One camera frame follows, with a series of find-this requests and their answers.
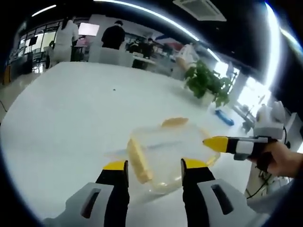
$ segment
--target blue object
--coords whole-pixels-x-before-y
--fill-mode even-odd
[[[226,116],[226,114],[222,110],[215,110],[214,114],[216,114],[227,125],[229,125],[229,126],[235,125],[235,122],[233,121],[233,119]]]

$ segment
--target green leaves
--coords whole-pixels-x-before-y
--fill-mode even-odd
[[[232,85],[229,78],[219,77],[219,73],[211,72],[202,61],[198,61],[196,67],[191,67],[185,74],[187,86],[193,91],[194,96],[202,98],[206,90],[210,90],[215,96],[216,107],[229,102],[228,91]]]

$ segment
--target potted plant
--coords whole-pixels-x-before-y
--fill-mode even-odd
[[[220,74],[211,72],[208,67],[198,61],[195,67],[191,67],[185,74],[186,85],[194,93],[194,96],[202,99],[203,105],[216,103],[216,107],[226,105],[229,102],[228,91],[232,84],[229,78],[220,78]]]

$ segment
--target white tabletop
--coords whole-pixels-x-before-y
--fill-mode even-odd
[[[154,62],[154,61],[152,61],[152,60],[150,60],[150,59],[141,58],[141,57],[138,57],[138,56],[134,56],[134,59],[139,60],[139,61],[144,61],[144,62],[147,62],[147,63],[149,63],[149,64],[153,64],[153,65],[156,64],[156,62]]]
[[[183,116],[212,135],[245,136],[243,120],[225,111],[235,126],[202,109],[180,81],[113,65],[60,63],[15,100],[2,122],[1,145],[25,203],[39,218],[56,217],[70,196],[95,182],[109,161],[104,153],[126,147],[133,129]],[[223,154],[211,170],[244,192],[250,167]],[[129,209],[126,222],[132,227],[186,226],[182,189]]]

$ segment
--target white screen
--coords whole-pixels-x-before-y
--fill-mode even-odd
[[[96,36],[99,30],[99,25],[81,23],[79,27],[79,35]]]

